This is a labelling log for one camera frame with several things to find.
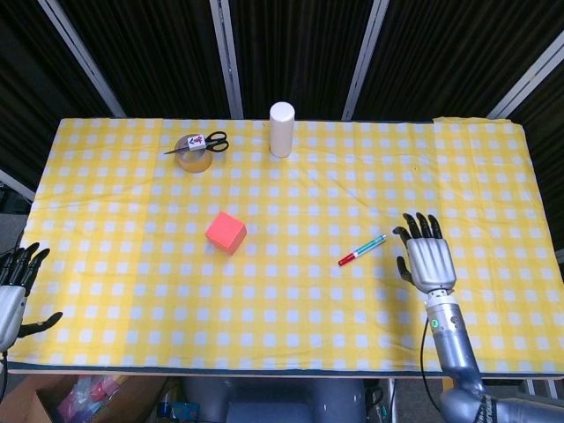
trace red marker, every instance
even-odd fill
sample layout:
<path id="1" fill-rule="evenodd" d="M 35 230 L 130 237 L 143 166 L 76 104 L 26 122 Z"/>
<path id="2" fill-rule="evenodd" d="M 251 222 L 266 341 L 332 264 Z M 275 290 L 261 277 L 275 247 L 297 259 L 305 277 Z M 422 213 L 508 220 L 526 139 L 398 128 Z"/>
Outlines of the red marker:
<path id="1" fill-rule="evenodd" d="M 362 247 L 358 247 L 357 249 L 355 249 L 351 254 L 349 254 L 346 257 L 341 258 L 338 261 L 338 265 L 342 266 L 344 264 L 347 264 L 349 262 L 351 262 L 352 260 L 354 260 L 356 257 L 358 256 L 362 256 L 364 253 L 367 253 L 368 251 L 370 251 L 371 249 L 374 249 L 376 247 L 378 247 L 380 244 L 382 244 L 384 241 L 386 241 L 386 235 L 380 235 L 378 238 L 376 238 L 375 240 L 372 240 L 371 242 L 369 242 L 368 244 L 364 244 Z"/>

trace scissors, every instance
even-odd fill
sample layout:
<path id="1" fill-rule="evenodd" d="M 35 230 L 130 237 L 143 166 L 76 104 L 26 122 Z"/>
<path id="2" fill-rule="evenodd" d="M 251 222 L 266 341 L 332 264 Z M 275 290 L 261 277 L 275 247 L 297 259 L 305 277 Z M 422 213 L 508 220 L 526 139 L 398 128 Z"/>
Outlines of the scissors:
<path id="1" fill-rule="evenodd" d="M 190 150 L 201 150 L 203 148 L 210 150 L 211 152 L 224 152 L 229 147 L 227 134 L 222 130 L 216 130 L 215 132 L 212 132 L 205 138 L 204 142 L 202 142 L 202 139 L 198 138 L 198 134 L 190 134 L 186 137 L 187 140 L 189 139 L 189 141 L 185 141 L 184 147 L 177 148 L 176 150 L 173 150 L 171 152 L 165 152 L 165 154 L 172 154 L 173 152 L 186 152 Z M 188 143 L 197 145 L 200 144 L 200 146 L 194 147 L 188 145 Z"/>

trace foam block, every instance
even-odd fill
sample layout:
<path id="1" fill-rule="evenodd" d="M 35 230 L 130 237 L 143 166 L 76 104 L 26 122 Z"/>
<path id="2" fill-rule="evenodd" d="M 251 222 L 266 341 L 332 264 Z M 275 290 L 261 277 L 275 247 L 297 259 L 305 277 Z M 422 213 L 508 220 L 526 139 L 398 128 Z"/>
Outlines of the foam block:
<path id="1" fill-rule="evenodd" d="M 231 255 L 239 247 L 246 234 L 247 228 L 243 222 L 222 211 L 205 231 L 205 236 L 210 242 Z"/>

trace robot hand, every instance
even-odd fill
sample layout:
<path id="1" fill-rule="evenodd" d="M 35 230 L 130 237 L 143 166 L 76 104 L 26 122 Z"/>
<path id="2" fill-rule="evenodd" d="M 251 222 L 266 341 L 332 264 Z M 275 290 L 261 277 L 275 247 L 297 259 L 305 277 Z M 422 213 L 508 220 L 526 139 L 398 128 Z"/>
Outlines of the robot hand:
<path id="1" fill-rule="evenodd" d="M 411 231 L 398 226 L 394 234 L 401 237 L 407 248 L 407 255 L 412 271 L 407 270 L 405 260 L 397 258 L 397 268 L 402 279 L 415 285 L 422 293 L 430 293 L 437 289 L 451 290 L 456 282 L 455 268 L 452 264 L 449 245 L 442 239 L 439 222 L 429 215 L 429 222 L 421 213 L 416 214 L 421 230 L 412 215 L 405 213 L 404 218 Z"/>
<path id="2" fill-rule="evenodd" d="M 16 338 L 49 329 L 63 316 L 63 313 L 59 312 L 54 313 L 45 322 L 21 324 L 27 297 L 41 262 L 49 254 L 49 249 L 44 249 L 32 258 L 38 248 L 39 243 L 36 242 L 27 249 L 9 253 L 4 256 L 0 265 L 0 352 L 10 348 Z"/>

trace black fabric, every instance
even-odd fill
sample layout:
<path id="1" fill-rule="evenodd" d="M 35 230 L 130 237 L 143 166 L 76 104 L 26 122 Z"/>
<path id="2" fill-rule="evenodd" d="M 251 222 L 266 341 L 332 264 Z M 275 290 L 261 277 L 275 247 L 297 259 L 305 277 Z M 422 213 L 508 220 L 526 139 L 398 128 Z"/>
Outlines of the black fabric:
<path id="1" fill-rule="evenodd" d="M 486 116 L 562 30 L 553 0 L 391 0 L 353 118 Z"/>
<path id="2" fill-rule="evenodd" d="M 127 116 L 230 116 L 209 2 L 59 3 Z"/>
<path id="3" fill-rule="evenodd" d="M 340 120 L 372 2 L 230 0 L 246 118 L 276 101 L 298 119 Z"/>
<path id="4" fill-rule="evenodd" d="M 109 110 L 35 1 L 0 3 L 0 168 L 36 189 L 59 120 Z"/>
<path id="5" fill-rule="evenodd" d="M 564 63 L 514 110 L 527 136 L 555 249 L 564 249 Z"/>

